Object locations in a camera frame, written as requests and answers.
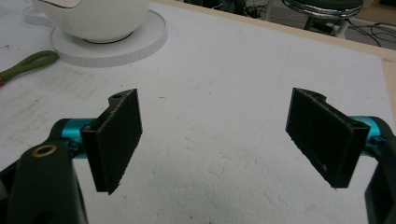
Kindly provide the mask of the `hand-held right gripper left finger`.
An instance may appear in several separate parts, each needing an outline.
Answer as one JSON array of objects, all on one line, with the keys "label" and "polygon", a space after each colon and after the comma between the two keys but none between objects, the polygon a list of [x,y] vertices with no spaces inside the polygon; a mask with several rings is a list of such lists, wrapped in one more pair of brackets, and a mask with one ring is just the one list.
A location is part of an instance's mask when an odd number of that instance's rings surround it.
[{"label": "hand-held right gripper left finger", "polygon": [[138,91],[121,91],[108,98],[97,118],[60,119],[49,133],[63,141],[75,158],[87,158],[99,192],[113,193],[137,148],[143,128]]}]

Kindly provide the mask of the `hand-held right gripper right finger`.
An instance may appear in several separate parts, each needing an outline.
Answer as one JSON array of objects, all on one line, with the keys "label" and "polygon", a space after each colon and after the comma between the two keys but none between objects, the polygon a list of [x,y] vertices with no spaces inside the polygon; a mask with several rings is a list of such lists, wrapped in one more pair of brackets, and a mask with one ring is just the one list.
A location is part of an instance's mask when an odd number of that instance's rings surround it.
[{"label": "hand-held right gripper right finger", "polygon": [[292,90],[286,132],[335,189],[349,185],[361,155],[378,157],[384,136],[372,117],[349,117],[320,93]]}]

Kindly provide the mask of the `white round base disc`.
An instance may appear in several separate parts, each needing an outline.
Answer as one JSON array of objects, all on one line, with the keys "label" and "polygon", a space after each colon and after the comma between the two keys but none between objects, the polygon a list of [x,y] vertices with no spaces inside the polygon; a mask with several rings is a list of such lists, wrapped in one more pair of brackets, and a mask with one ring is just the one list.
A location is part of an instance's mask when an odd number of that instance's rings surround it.
[{"label": "white round base disc", "polygon": [[51,31],[49,40],[65,62],[82,67],[104,68],[145,59],[158,51],[165,44],[167,37],[165,19],[158,12],[150,10],[144,22],[135,31],[117,42],[90,43],[59,28]]}]

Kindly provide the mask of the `chrome stool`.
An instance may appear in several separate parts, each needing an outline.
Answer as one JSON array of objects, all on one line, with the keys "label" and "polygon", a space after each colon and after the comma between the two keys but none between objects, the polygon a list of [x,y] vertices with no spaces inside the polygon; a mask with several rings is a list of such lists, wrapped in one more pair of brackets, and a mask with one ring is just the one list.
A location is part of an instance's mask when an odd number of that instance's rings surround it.
[{"label": "chrome stool", "polygon": [[307,16],[306,31],[310,30],[315,19],[340,21],[339,27],[331,30],[333,36],[340,38],[346,38],[348,20],[356,16],[363,6],[363,0],[282,0],[282,3]]}]

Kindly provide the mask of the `white round appliance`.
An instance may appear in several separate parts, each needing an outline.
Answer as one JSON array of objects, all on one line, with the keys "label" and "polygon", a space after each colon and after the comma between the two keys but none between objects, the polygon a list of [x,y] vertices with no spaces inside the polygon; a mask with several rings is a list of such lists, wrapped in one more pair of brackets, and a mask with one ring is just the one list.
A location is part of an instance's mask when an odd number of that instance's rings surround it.
[{"label": "white round appliance", "polygon": [[131,34],[149,13],[150,0],[37,0],[63,32],[93,43],[109,43]]}]

